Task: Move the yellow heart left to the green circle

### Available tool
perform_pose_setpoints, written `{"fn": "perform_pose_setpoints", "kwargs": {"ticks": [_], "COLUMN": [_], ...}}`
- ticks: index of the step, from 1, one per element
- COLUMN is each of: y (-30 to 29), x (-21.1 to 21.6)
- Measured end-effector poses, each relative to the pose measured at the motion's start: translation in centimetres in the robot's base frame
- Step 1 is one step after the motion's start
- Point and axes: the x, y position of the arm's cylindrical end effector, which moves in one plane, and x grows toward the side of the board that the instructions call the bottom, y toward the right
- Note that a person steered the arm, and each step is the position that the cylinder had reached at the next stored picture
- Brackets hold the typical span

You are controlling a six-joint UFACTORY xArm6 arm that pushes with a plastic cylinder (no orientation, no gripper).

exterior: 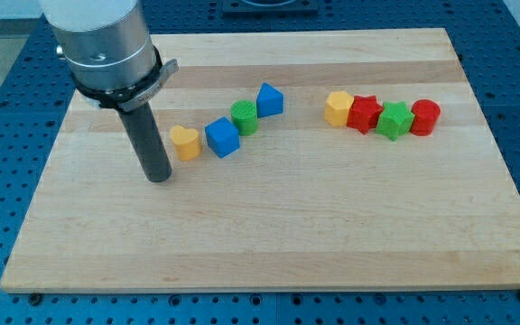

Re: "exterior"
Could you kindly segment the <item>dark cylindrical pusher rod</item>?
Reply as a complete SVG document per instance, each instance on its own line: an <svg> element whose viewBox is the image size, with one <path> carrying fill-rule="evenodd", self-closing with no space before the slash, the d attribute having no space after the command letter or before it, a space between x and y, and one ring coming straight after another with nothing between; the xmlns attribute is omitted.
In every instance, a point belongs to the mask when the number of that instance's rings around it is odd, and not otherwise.
<svg viewBox="0 0 520 325"><path fill-rule="evenodd" d="M117 111L130 143L148 181L163 182L172 175L172 166L149 104L129 112Z"/></svg>

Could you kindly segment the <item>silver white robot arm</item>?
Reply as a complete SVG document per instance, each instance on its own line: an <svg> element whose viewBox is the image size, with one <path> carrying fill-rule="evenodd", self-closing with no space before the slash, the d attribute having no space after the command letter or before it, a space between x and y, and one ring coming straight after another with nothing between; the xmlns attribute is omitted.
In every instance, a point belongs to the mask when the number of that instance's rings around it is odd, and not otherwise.
<svg viewBox="0 0 520 325"><path fill-rule="evenodd" d="M148 181L172 167L149 101L178 71L153 45L139 0L40 0L77 90L98 108L115 110Z"/></svg>

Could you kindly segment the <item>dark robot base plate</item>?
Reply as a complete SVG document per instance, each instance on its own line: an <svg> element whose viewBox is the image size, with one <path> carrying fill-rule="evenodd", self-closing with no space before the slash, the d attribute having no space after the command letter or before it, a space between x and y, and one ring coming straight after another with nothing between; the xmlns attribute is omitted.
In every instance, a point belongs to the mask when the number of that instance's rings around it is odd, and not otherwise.
<svg viewBox="0 0 520 325"><path fill-rule="evenodd" d="M315 14L319 0L223 0L222 14Z"/></svg>

